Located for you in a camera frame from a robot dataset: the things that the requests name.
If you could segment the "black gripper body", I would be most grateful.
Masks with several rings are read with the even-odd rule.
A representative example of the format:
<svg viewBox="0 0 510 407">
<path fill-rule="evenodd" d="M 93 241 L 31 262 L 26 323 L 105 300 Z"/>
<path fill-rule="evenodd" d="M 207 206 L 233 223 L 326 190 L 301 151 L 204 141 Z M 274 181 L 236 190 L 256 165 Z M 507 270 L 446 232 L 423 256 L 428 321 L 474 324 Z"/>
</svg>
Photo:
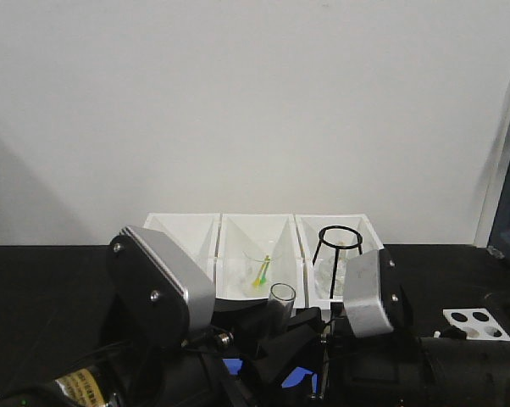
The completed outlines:
<svg viewBox="0 0 510 407">
<path fill-rule="evenodd" d="M 402 313 L 383 307 L 318 308 L 291 315 L 286 331 L 267 336 L 267 307 L 219 307 L 211 327 L 222 340 L 218 406 L 418 406 L 420 355 Z M 232 376 L 224 358 L 243 361 Z M 318 375 L 317 387 L 282 388 L 296 367 Z"/>
</svg>

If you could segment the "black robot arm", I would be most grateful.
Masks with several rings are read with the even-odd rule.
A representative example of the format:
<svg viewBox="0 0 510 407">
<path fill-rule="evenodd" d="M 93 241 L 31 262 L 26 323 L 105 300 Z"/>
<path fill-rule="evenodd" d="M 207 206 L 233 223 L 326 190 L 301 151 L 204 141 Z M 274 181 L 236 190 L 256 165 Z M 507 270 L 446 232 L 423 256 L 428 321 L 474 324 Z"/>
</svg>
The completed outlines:
<svg viewBox="0 0 510 407">
<path fill-rule="evenodd" d="M 401 329 L 357 338 L 344 317 L 255 342 L 231 373 L 218 333 L 165 350 L 126 338 L 0 406 L 510 406 L 510 342 Z"/>
</svg>

